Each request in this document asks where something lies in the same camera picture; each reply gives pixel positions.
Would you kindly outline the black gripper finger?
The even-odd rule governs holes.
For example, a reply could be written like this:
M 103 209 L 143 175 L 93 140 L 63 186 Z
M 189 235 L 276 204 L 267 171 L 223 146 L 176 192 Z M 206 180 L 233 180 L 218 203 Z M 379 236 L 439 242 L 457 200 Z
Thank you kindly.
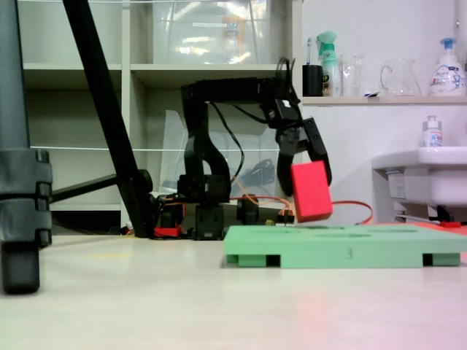
M 327 183 L 328 186 L 330 186 L 332 182 L 332 172 L 328 152 L 313 117 L 303 120 L 301 142 L 304 143 L 305 150 L 311 161 L 323 161 Z
M 291 166 L 293 164 L 293 158 L 296 154 L 300 154 L 304 151 L 303 147 L 280 147 L 279 156 L 277 160 L 277 178 L 279 180 L 280 187 L 286 196 L 293 194 L 293 182 L 291 175 Z

